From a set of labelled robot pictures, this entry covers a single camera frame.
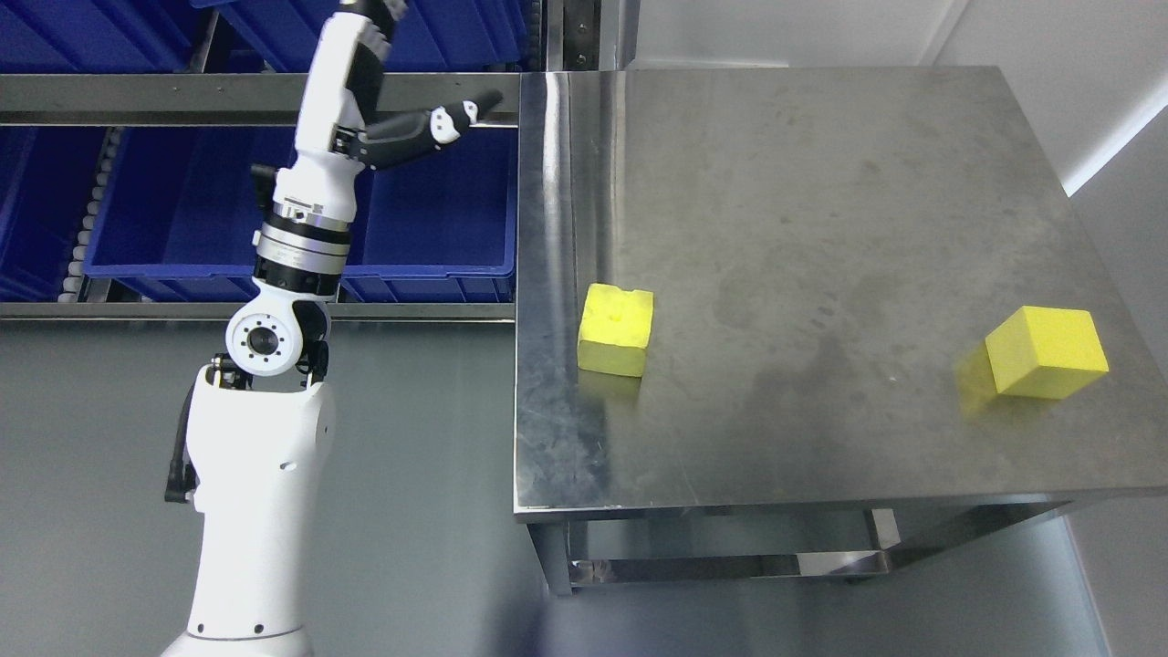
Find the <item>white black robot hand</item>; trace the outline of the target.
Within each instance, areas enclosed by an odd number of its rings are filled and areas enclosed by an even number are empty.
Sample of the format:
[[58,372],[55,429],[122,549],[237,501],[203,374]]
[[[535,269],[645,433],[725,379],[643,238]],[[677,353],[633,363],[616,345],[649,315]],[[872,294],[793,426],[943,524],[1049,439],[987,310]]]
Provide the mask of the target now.
[[[339,11],[327,18],[318,34],[317,54],[310,62],[297,113],[293,168],[356,174],[364,166],[384,170],[417,161],[459,141],[505,99],[491,89],[445,108],[413,109],[366,126],[392,34],[408,9],[409,1],[339,1]],[[338,146],[338,133],[345,139],[359,133],[354,157],[347,145]]]

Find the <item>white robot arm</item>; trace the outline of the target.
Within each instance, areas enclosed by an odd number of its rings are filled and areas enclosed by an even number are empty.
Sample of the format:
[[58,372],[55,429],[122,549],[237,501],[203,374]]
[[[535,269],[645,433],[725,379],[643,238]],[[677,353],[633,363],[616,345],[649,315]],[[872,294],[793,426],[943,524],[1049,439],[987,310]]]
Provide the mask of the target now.
[[329,303],[352,247],[359,175],[442,152],[502,96],[489,90],[377,120],[404,1],[342,1],[327,18],[297,112],[296,162],[255,162],[263,222],[257,295],[225,352],[187,392],[164,499],[203,518],[183,632],[167,656],[310,656],[304,553],[318,478],[338,437]]

